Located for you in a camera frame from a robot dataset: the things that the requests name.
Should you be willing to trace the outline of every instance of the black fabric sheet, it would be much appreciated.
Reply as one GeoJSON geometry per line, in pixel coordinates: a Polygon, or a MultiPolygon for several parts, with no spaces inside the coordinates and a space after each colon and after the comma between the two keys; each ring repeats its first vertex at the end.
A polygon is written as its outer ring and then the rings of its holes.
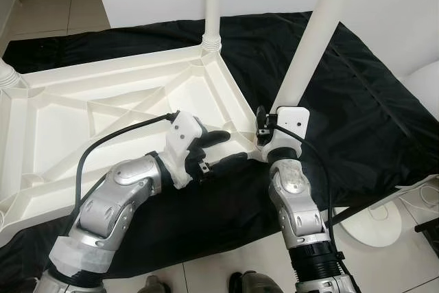
{"type": "MultiPolygon", "coordinates": [[[[222,18],[222,57],[249,105],[270,109],[311,13],[222,18]]],[[[14,41],[3,59],[21,73],[201,42],[203,21],[176,21],[75,36],[14,41]]],[[[307,139],[322,154],[336,205],[359,205],[439,173],[439,123],[370,50],[340,24],[300,101],[307,139]]],[[[302,160],[321,209],[321,170],[302,160]]],[[[279,230],[268,166],[248,161],[221,180],[148,200],[137,211],[107,277],[131,277],[236,248],[279,230]]],[[[0,249],[0,283],[37,277],[63,219],[20,232],[0,249]]]]}

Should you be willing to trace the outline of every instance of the tile floor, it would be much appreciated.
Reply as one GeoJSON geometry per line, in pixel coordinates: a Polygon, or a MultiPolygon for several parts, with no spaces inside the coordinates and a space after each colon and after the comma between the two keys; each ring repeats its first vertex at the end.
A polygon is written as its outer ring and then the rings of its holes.
{"type": "MultiPolygon", "coordinates": [[[[110,28],[101,0],[21,0],[9,33],[10,40],[65,36],[110,28]]],[[[429,189],[425,195],[437,200],[429,189]]],[[[404,195],[413,205],[423,205],[418,191],[404,195]]],[[[387,248],[370,248],[341,227],[335,228],[346,265],[363,293],[439,292],[439,259],[427,240],[413,227],[437,217],[439,207],[420,210],[395,201],[403,219],[399,240],[387,248]]],[[[174,293],[226,293],[226,280],[234,271],[256,270],[270,275],[284,290],[294,291],[294,275],[280,233],[260,239],[236,250],[188,261],[154,272],[171,286],[174,293]]],[[[136,293],[147,274],[130,279],[105,281],[108,293],[136,293]]]]}
{"type": "Polygon", "coordinates": [[[9,40],[66,36],[109,29],[102,0],[20,0],[9,40]]]}

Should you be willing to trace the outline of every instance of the person's foot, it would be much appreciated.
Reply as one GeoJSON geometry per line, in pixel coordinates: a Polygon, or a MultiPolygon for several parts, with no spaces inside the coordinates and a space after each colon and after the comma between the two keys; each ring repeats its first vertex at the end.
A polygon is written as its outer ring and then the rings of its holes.
{"type": "Polygon", "coordinates": [[[171,293],[171,288],[165,283],[161,283],[157,276],[148,276],[145,287],[137,293],[171,293]]]}

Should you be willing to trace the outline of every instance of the black cable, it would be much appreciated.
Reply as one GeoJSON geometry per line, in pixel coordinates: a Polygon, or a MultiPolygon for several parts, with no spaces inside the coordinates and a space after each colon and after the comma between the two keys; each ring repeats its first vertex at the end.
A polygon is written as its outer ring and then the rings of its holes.
{"type": "Polygon", "coordinates": [[[101,144],[107,142],[108,140],[114,139],[115,137],[118,137],[119,135],[129,132],[131,130],[135,130],[140,127],[148,126],[150,124],[154,124],[158,121],[162,121],[164,119],[173,121],[176,117],[175,113],[167,113],[166,115],[161,115],[156,118],[148,119],[145,121],[142,121],[137,124],[133,124],[130,126],[127,126],[125,128],[122,128],[120,130],[117,130],[116,132],[113,132],[109,135],[106,135],[105,137],[102,137],[101,139],[94,142],[92,145],[90,145],[82,154],[80,161],[78,162],[78,168],[76,169],[76,184],[75,184],[75,207],[73,209],[73,218],[76,218],[79,215],[80,207],[81,207],[81,179],[82,179],[82,168],[84,167],[85,160],[87,156],[98,146],[101,144]]]}
{"type": "MultiPolygon", "coordinates": [[[[279,130],[282,133],[285,133],[286,135],[289,135],[289,136],[295,138],[297,141],[301,142],[302,144],[305,144],[309,149],[311,149],[311,151],[314,153],[314,155],[318,159],[320,165],[322,166],[322,169],[323,169],[323,172],[324,172],[324,179],[325,179],[326,184],[327,184],[327,195],[328,195],[328,232],[329,232],[329,238],[331,239],[331,245],[332,245],[332,247],[334,249],[334,252],[338,253],[337,245],[335,243],[335,238],[334,238],[334,230],[333,230],[332,184],[331,184],[331,178],[329,177],[328,169],[327,169],[327,167],[326,167],[322,157],[320,156],[320,154],[317,151],[317,149],[310,142],[308,142],[307,140],[303,139],[302,137],[299,137],[296,133],[291,132],[291,131],[287,130],[286,128],[281,127],[281,126],[279,126],[277,124],[270,124],[268,126],[268,128],[274,128],[276,130],[279,130]]],[[[353,276],[349,272],[348,268],[344,265],[343,260],[340,259],[338,261],[338,263],[340,264],[340,267],[342,268],[343,272],[345,274],[347,274],[351,278],[352,284],[355,286],[355,289],[357,290],[357,292],[361,293],[361,290],[359,289],[357,283],[355,282],[355,279],[353,278],[353,276]]]]}

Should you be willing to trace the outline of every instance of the white pole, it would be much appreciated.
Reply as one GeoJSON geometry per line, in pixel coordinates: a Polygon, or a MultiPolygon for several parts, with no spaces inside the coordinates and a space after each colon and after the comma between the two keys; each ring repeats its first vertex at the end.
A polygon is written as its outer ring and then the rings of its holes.
{"type": "Polygon", "coordinates": [[[206,23],[201,45],[207,51],[221,49],[220,0],[206,0],[206,23]]]}
{"type": "Polygon", "coordinates": [[[340,22],[345,0],[318,0],[309,19],[271,113],[279,106],[297,106],[340,22]]]}
{"type": "Polygon", "coordinates": [[[0,89],[18,85],[20,78],[20,74],[0,58],[0,89]]]}

